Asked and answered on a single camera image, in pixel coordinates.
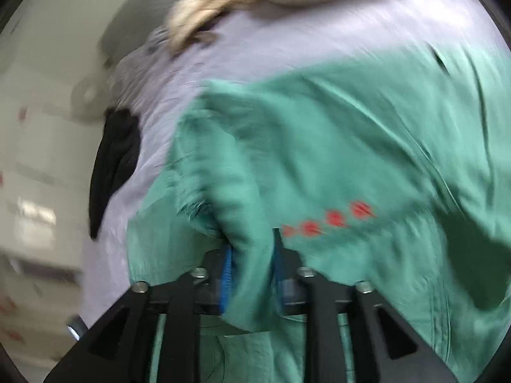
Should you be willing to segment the black folded garment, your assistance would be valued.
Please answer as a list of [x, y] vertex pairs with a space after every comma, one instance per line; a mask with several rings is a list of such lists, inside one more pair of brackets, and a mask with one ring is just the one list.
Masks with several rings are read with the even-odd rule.
[[140, 119], [128, 108], [108, 107], [95, 156], [88, 200], [88, 230], [97, 239], [111, 197], [136, 170], [140, 155]]

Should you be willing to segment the lavender quilted bedspread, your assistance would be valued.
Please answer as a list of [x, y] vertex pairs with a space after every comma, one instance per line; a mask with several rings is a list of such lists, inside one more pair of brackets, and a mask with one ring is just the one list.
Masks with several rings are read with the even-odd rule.
[[336, 0], [303, 7], [261, 1], [208, 24], [173, 55], [157, 28], [113, 68], [111, 106], [140, 119], [136, 170], [111, 197], [84, 251], [80, 315], [87, 325], [128, 287], [126, 227], [160, 171], [179, 116], [208, 79], [247, 82], [314, 61], [421, 43], [502, 47], [499, 20], [479, 0]]

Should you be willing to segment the green work jacket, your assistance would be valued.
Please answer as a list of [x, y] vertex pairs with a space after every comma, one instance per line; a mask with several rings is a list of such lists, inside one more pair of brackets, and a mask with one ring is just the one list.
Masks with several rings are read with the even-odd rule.
[[233, 245], [204, 382], [302, 379], [302, 321], [275, 304], [274, 228], [333, 281], [372, 282], [476, 380], [510, 326], [509, 50], [402, 48], [204, 86], [126, 236], [131, 279], [150, 284]]

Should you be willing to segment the white electric fan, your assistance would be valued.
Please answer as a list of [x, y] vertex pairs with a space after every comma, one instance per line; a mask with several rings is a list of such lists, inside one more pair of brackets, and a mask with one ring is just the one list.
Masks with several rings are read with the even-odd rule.
[[103, 117], [111, 98], [107, 76], [89, 74], [73, 87], [70, 97], [71, 116], [84, 122], [98, 120]]

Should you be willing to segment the white wardrobe cabinet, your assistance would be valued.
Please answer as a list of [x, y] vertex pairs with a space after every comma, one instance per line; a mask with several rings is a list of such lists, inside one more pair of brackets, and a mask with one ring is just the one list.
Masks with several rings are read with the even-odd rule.
[[1, 342], [49, 368], [73, 345], [100, 118], [78, 118], [71, 89], [24, 69], [1, 77]]

